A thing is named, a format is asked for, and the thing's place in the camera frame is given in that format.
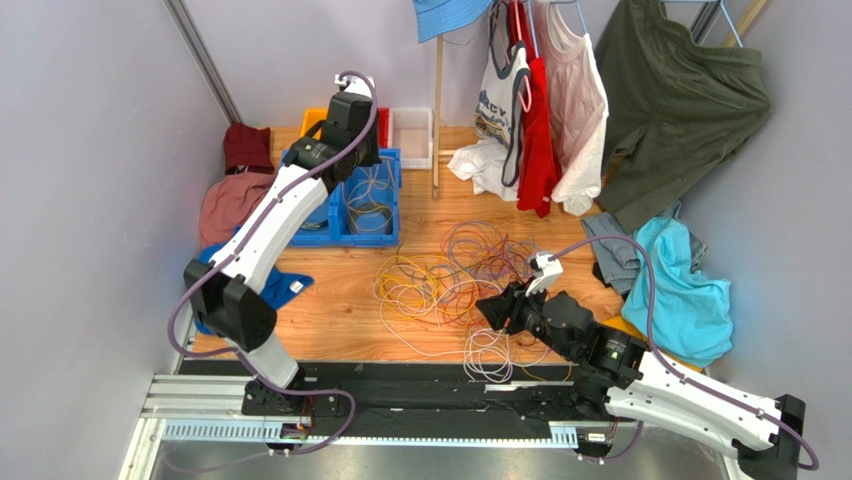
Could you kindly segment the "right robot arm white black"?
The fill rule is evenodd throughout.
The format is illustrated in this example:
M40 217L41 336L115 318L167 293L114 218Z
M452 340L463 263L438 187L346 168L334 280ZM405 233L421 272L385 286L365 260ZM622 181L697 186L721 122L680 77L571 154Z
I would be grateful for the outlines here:
M594 320L561 292L527 295L519 282L475 303L490 327L527 332L575 367L567 405L582 420L642 421L709 446L754 479L795 479L805 404L745 393Z

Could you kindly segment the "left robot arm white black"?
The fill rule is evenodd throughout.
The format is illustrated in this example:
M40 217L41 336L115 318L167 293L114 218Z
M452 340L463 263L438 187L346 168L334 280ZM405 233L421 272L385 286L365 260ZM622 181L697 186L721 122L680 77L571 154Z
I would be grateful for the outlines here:
M357 168L379 162L377 116L370 94L333 95L325 119L286 150L272 187L233 238L209 261L185 267L196 318L272 388L288 388L299 366L277 338L277 311L261 293L308 216Z

